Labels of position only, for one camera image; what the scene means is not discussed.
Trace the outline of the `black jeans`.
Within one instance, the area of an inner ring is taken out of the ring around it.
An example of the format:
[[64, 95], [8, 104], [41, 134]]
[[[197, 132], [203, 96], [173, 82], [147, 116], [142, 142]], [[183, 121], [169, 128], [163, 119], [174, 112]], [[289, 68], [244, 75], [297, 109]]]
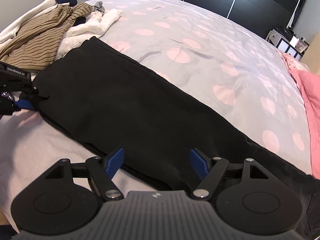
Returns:
[[154, 71], [92, 38], [37, 74], [40, 115], [92, 153], [125, 151], [123, 169], [158, 190], [191, 192], [199, 149], [231, 163], [253, 158], [300, 199], [297, 232], [319, 236], [319, 180], [261, 147], [225, 118]]

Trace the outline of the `brown striped garment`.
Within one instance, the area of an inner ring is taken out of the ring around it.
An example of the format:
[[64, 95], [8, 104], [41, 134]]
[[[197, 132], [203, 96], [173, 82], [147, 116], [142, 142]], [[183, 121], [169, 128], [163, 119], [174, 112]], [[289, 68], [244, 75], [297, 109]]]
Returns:
[[54, 62], [66, 31], [91, 12], [92, 6], [85, 2], [75, 7], [59, 4], [22, 26], [1, 50], [1, 61], [26, 70], [45, 69]]

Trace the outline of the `cream white garment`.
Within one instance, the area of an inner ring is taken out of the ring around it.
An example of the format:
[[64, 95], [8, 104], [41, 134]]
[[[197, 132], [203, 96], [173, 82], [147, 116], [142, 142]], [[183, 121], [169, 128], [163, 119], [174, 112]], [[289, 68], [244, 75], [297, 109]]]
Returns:
[[56, 0], [44, 0], [41, 4], [30, 9], [28, 12], [8, 25], [1, 32], [1, 50], [16, 37], [17, 32], [22, 26], [37, 17], [51, 12], [53, 9], [57, 8], [57, 5], [58, 3]]

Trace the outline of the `white knitted garment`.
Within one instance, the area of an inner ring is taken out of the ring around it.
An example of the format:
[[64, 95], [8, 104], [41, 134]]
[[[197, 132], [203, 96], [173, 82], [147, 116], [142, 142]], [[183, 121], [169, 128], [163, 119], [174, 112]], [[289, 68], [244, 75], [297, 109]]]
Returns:
[[85, 23], [69, 28], [60, 42], [55, 61], [63, 58], [70, 50], [80, 47], [84, 41], [103, 36], [120, 19], [122, 12], [118, 9], [111, 9], [104, 14], [94, 11], [89, 14]]

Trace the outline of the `grey duvet with pink dots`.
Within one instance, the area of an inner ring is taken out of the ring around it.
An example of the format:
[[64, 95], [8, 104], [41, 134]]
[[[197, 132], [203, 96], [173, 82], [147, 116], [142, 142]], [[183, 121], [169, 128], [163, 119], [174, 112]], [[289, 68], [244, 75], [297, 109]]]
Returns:
[[[276, 48], [242, 26], [179, 0], [101, 0], [120, 19], [101, 37], [208, 105], [271, 152], [311, 174], [304, 102]], [[1, 118], [1, 211], [61, 158], [91, 153], [22, 110]]]

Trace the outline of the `pink pillow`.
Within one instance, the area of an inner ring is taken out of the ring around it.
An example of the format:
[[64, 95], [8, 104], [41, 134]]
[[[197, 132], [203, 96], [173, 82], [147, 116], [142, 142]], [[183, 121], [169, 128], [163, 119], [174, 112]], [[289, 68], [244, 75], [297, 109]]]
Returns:
[[319, 76], [310, 72], [308, 66], [288, 53], [277, 51], [287, 71], [297, 84], [304, 101], [310, 133], [311, 170], [319, 178]]

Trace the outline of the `white bedside shelf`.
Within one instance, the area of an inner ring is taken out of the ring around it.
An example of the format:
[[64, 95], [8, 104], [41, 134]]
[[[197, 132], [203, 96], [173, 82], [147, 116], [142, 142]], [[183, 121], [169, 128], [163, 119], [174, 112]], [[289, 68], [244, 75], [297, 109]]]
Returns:
[[304, 38], [298, 38], [296, 35], [289, 33], [289, 31], [287, 31], [287, 35], [285, 36], [285, 32], [280, 29], [272, 29], [269, 31], [265, 40], [280, 51], [288, 53], [298, 60], [302, 59], [309, 47], [308, 42], [306, 42]]

